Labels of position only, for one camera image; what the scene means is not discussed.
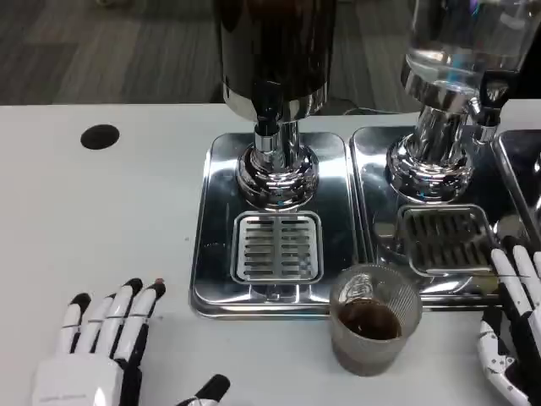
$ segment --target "black dot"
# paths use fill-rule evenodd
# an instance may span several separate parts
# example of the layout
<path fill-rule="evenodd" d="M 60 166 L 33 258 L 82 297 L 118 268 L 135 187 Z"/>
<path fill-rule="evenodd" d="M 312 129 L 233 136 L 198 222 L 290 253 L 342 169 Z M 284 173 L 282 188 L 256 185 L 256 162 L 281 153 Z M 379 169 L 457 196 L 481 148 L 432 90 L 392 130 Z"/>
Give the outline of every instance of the black dot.
<path fill-rule="evenodd" d="M 81 135 L 81 144 L 89 150 L 103 150 L 114 145 L 120 138 L 120 131 L 110 124 L 90 127 Z"/>

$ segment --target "white robotic hand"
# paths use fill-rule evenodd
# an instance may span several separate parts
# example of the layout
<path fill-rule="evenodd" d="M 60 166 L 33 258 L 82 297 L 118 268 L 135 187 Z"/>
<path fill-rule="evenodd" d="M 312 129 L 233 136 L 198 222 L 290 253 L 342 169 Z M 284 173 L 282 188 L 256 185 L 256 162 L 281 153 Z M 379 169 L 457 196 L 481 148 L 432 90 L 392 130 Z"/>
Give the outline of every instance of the white robotic hand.
<path fill-rule="evenodd" d="M 502 250 L 493 250 L 502 309 L 487 309 L 481 321 L 478 353 L 484 372 L 495 388 L 513 405 L 541 405 L 541 252 L 533 256 L 521 245 L 513 248 L 516 268 Z M 516 357 L 502 340 L 504 315 Z"/>
<path fill-rule="evenodd" d="M 142 288 L 140 279 L 127 281 L 103 299 L 86 323 L 82 318 L 90 296 L 75 296 L 64 316 L 55 355 L 38 365 L 32 406 L 137 406 L 148 319 L 166 292 L 163 281 L 156 280 L 135 298 Z M 225 376 L 215 376 L 181 404 L 218 404 L 228 388 Z"/>

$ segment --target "drip tray grate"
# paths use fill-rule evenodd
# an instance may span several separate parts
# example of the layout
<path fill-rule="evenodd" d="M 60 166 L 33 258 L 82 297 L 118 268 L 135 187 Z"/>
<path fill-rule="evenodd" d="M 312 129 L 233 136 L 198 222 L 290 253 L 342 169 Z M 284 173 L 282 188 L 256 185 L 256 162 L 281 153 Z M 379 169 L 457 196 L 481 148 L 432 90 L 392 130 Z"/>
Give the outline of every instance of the drip tray grate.
<path fill-rule="evenodd" d="M 399 229 L 417 273 L 492 275 L 495 239 L 484 211 L 475 205 L 404 206 Z"/>
<path fill-rule="evenodd" d="M 241 283 L 313 283 L 322 275 L 315 213 L 245 212 L 235 221 L 232 276 Z"/>

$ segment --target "brown liquid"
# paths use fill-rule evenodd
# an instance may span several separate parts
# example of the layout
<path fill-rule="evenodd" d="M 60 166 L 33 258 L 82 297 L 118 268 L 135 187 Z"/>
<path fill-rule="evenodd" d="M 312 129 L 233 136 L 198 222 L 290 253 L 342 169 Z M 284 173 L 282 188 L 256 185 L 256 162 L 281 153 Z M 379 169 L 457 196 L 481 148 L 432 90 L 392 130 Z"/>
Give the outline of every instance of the brown liquid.
<path fill-rule="evenodd" d="M 252 98 L 254 82 L 281 84 L 285 101 L 329 78 L 336 0 L 214 0 L 222 79 Z"/>
<path fill-rule="evenodd" d="M 402 335 L 398 318 L 376 300 L 356 299 L 344 305 L 338 317 L 349 330 L 362 337 L 391 340 Z"/>

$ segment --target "white countertop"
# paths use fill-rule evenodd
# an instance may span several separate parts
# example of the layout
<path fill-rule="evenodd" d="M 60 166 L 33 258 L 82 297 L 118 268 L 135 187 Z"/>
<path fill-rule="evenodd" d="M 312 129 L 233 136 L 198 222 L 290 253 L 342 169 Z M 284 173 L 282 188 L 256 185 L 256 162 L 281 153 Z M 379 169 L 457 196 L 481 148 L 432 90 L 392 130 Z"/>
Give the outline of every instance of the white countertop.
<path fill-rule="evenodd" d="M 539 102 L 514 101 L 505 126 L 541 128 L 538 112 Z M 415 119 L 316 117 L 301 130 L 348 139 L 360 127 Z M 120 141 L 86 150 L 80 135 L 98 123 L 117 126 Z M 131 277 L 167 284 L 142 364 L 141 406 L 173 406 L 214 373 L 232 382 L 229 406 L 505 404 L 478 364 L 479 313 L 425 313 L 387 373 L 359 378 L 334 360 L 325 321 L 192 312 L 205 153 L 218 135 L 252 128 L 223 105 L 0 107 L 2 404 L 29 404 L 33 370 L 54 349 L 76 293 L 100 299 Z"/>

